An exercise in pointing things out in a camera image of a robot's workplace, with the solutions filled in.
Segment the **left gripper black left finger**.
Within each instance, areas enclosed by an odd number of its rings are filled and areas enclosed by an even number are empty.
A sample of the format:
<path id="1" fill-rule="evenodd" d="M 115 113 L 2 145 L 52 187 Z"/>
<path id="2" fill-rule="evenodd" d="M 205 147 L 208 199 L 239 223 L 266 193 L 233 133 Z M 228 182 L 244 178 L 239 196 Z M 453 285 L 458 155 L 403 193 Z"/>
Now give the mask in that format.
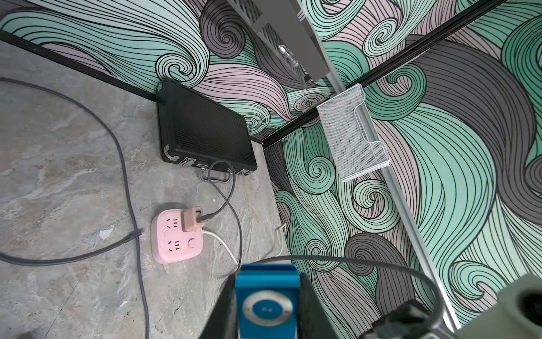
<path id="1" fill-rule="evenodd" d="M 237 338 L 236 275 L 230 275 L 208 317 L 199 339 Z"/>

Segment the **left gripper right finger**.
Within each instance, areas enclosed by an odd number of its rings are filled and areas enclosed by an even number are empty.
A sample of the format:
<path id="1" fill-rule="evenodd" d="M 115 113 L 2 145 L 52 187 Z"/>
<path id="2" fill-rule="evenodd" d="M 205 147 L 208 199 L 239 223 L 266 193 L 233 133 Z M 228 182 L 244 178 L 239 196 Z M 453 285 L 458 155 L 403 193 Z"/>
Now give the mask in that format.
<path id="1" fill-rule="evenodd" d="M 299 290 L 299 338 L 332 339 L 337 338 L 309 277 L 300 274 Z"/>

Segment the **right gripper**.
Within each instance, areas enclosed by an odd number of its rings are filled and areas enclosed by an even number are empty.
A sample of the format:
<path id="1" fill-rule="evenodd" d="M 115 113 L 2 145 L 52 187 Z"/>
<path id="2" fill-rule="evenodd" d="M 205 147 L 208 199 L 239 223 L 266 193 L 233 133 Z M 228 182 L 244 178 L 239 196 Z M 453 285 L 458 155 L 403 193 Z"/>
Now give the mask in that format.
<path id="1" fill-rule="evenodd" d="M 419 301 L 411 299 L 400 305 L 395 311 L 373 322 L 372 329 L 362 333 L 360 338 L 456 338 L 446 325 L 437 329 L 423 327 L 423 322 L 430 316 L 430 311 Z"/>

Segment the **blue mp3 player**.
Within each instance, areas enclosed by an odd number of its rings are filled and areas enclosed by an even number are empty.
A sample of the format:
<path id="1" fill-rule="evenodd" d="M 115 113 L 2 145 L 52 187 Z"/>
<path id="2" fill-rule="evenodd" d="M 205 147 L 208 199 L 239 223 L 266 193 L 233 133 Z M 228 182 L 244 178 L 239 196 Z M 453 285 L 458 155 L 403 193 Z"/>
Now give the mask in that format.
<path id="1" fill-rule="evenodd" d="M 301 277 L 292 264 L 247 264 L 236 277 L 240 338 L 295 339 Z"/>

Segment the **pink charger cube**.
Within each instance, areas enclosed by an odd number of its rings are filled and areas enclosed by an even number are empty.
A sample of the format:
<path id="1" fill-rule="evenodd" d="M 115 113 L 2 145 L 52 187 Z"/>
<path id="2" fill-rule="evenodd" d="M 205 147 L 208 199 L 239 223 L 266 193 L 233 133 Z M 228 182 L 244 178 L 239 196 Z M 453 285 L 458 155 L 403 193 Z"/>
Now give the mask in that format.
<path id="1" fill-rule="evenodd" d="M 205 221 L 199 222 L 198 218 L 202 216 L 203 209 L 200 206 L 193 206 L 188 209 L 184 209 L 181 212 L 182 229 L 185 232 L 195 232 L 198 229 L 203 228 Z"/>

